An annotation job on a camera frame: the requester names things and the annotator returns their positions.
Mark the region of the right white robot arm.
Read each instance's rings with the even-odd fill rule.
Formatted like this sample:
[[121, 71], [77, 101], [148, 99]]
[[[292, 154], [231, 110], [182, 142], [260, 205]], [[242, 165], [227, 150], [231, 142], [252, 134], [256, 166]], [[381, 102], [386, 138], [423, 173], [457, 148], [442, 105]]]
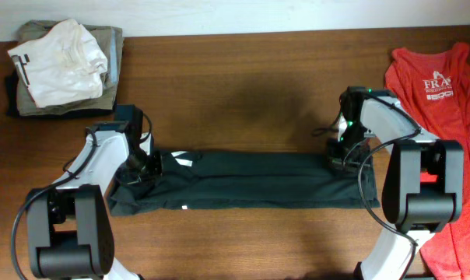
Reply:
[[[339, 97], [331, 126], [328, 164], [356, 174], [363, 207], [382, 227], [355, 279], [405, 279], [419, 249], [456, 222], [463, 205], [464, 151], [455, 140], [442, 140], [418, 124], [387, 89], [350, 86]], [[379, 217], [363, 186], [374, 153], [390, 155]]]

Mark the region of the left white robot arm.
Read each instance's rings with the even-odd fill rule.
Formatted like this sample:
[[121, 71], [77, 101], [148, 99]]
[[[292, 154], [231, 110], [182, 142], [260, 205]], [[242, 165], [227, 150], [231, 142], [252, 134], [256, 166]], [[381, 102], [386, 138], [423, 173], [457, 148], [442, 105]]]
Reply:
[[140, 279], [114, 256], [114, 235], [104, 201], [112, 184], [145, 187], [161, 174], [149, 118], [119, 105], [112, 121], [86, 129], [80, 154], [54, 183], [30, 191], [18, 216], [26, 217], [30, 270], [46, 279]]

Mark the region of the dark green t-shirt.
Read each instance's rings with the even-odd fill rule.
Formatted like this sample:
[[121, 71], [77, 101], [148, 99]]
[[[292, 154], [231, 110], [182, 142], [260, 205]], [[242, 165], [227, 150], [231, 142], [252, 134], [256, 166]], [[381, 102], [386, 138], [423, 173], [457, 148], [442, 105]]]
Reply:
[[153, 182], [117, 183], [107, 203], [114, 216], [161, 208], [377, 208], [374, 170], [331, 169], [320, 153], [161, 150], [163, 173]]

